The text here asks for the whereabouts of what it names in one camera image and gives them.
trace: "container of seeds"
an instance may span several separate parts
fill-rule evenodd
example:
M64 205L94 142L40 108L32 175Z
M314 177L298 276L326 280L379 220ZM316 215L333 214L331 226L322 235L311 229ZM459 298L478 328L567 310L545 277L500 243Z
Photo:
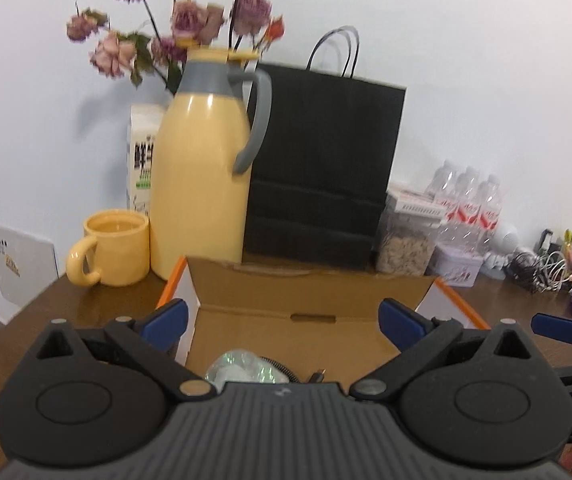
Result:
M445 214L446 208L433 203L427 195L390 186L380 221L377 271L422 276Z

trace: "milk carton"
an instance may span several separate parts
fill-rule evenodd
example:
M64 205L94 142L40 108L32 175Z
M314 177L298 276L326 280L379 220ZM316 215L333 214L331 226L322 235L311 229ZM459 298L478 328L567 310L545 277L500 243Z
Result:
M165 108L159 105L132 105L128 126L128 209L148 215L150 172L155 136Z

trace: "blue gripper pad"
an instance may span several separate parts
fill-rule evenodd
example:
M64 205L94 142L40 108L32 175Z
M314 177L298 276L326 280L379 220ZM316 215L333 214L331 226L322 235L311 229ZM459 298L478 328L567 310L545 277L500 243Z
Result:
M572 345L572 319L535 314L530 320L530 328L535 334Z
M379 330L401 352L428 334L429 321L395 300L382 301L378 317Z
M140 335L148 344L167 352L187 328L188 305L183 300L173 300L145 320Z

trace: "cardboard box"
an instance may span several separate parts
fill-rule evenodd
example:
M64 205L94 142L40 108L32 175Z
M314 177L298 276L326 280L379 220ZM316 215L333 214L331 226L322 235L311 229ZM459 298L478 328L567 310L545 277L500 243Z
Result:
M300 380L325 368L348 388L399 353L379 331L377 310L395 298L426 317L488 328L456 292L430 276L235 265L181 258L159 306L188 303L176 360L204 375L224 352L246 349L287 366Z

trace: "wooden table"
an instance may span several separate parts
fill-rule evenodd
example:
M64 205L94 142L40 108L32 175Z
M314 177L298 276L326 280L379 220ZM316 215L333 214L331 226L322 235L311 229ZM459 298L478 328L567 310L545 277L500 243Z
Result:
M95 286L79 288L61 278L29 304L7 326L0 329L0 389L43 327L63 317L79 328L102 326L116 316L144 317L157 303L163 282L150 274L144 281L126 288ZM459 289L461 296L491 325L504 317L516 319L528 328L537 312L566 315L568 297L560 294L533 296L509 282L479 276L471 289ZM572 346L534 336L537 345L553 365L572 364ZM0 449L0 466L5 459Z

